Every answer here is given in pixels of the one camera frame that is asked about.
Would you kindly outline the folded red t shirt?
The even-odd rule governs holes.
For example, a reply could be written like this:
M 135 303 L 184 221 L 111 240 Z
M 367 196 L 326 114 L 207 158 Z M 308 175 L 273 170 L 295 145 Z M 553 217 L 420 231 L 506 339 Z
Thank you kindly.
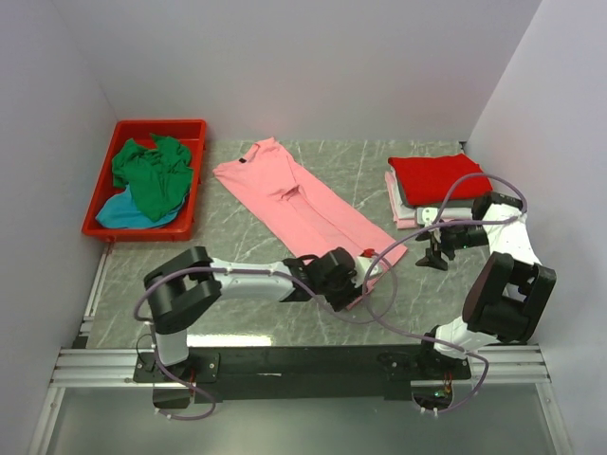
M 481 173 L 481 167 L 464 154 L 439 157 L 389 157 L 406 200 L 411 205 L 441 203 L 461 177 Z

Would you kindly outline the red plastic bin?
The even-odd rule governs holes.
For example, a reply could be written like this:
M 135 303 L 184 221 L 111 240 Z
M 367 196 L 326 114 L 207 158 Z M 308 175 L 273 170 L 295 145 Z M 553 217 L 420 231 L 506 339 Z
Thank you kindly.
M 198 188 L 201 183 L 201 169 L 204 163 L 206 122 L 195 119 L 128 119 L 116 124 L 107 153 L 101 166 L 99 178 L 84 217 L 82 233 L 106 243 L 115 242 L 179 242 L 192 237 L 194 211 Z M 150 229 L 109 229 L 96 221 L 96 215 L 105 202 L 120 190 L 113 185 L 111 160 L 124 143 L 133 139 L 136 143 L 151 147 L 152 135 L 173 137 L 191 152 L 193 183 L 184 206 L 172 223 L 164 227 Z

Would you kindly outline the aluminium frame rail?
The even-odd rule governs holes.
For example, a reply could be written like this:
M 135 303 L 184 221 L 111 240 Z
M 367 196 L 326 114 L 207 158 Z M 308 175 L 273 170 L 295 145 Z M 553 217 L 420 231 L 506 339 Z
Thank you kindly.
M 543 353 L 536 345 L 480 352 L 476 398 L 442 417 L 379 398 L 233 401 L 210 418 L 156 415 L 133 382 L 132 313 L 143 252 L 106 252 L 89 293 L 81 348 L 60 351 L 32 454 L 568 454 Z

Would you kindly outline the green t shirt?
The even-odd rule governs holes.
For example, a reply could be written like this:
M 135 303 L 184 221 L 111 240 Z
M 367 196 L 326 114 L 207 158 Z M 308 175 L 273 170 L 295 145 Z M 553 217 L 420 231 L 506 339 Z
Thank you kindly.
M 112 158 L 115 188 L 128 188 L 137 209 L 158 222 L 180 206 L 193 183 L 192 153 L 171 136 L 150 134 L 152 148 L 126 140 Z

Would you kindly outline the folded grey t shirt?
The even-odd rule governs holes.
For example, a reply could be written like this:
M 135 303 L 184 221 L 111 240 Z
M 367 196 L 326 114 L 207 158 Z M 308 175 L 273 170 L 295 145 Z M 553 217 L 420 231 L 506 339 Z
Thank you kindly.
M 430 208 L 439 209 L 442 205 L 442 201 L 439 201 L 437 203 L 426 203 L 426 204 L 422 204 L 422 205 L 413 205 L 408 201 L 402 185 L 400 183 L 397 183 L 396 186 L 397 186 L 398 193 L 401 198 L 402 204 L 409 209 L 418 209 L 418 208 L 422 208 L 422 207 L 430 207 Z M 451 208 L 471 209 L 473 206 L 473 203 L 474 203 L 473 199 L 450 199 L 446 204 L 446 208 L 447 209 L 451 209 Z

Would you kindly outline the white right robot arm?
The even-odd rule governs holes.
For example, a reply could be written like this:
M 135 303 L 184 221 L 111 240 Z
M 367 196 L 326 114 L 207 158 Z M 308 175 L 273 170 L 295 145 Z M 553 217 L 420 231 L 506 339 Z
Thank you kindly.
M 417 266 L 446 271 L 459 249 L 487 246 L 489 256 L 464 301 L 462 314 L 427 333 L 416 355 L 421 374 L 436 378 L 474 352 L 495 342 L 527 342 L 539 323 L 557 281 L 530 244 L 524 202 L 490 191 L 476 198 L 471 219 L 481 226 L 447 225 L 420 234 L 428 241 Z

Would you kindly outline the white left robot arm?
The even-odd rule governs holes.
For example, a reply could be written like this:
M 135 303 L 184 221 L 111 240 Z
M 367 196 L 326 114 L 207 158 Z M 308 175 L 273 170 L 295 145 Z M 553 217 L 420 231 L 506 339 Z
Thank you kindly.
M 362 296 L 363 280 L 373 275 L 368 257 L 342 247 L 271 264 L 227 262 L 211 257 L 203 246 L 192 247 L 143 279 L 156 369 L 170 381 L 187 374 L 188 329 L 221 300 L 306 302 L 320 296 L 339 312 Z

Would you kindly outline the blue t shirt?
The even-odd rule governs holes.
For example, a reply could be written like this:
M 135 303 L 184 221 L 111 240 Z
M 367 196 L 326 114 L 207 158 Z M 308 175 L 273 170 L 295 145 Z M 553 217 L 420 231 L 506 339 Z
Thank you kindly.
M 172 223 L 189 195 L 189 187 L 165 191 L 149 185 L 128 185 L 111 196 L 95 216 L 108 229 L 141 230 Z

